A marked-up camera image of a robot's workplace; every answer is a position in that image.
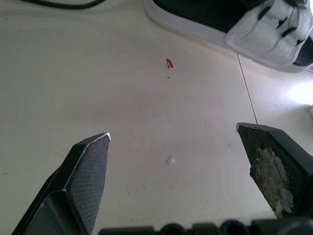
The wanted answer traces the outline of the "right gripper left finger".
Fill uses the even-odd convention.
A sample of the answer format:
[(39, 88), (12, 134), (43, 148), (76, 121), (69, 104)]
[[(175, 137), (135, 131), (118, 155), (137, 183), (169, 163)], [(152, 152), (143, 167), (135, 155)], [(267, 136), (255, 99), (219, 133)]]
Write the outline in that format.
[(105, 187), (110, 141), (109, 133), (101, 133), (75, 144), (47, 178), (13, 234), (92, 234)]

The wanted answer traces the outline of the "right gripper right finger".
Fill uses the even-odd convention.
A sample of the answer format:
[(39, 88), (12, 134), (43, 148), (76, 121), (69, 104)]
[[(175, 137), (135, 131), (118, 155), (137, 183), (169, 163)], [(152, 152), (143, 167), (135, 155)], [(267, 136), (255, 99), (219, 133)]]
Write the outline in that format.
[(250, 176), (278, 218), (313, 216), (313, 157), (286, 132), (266, 125), (236, 126)]

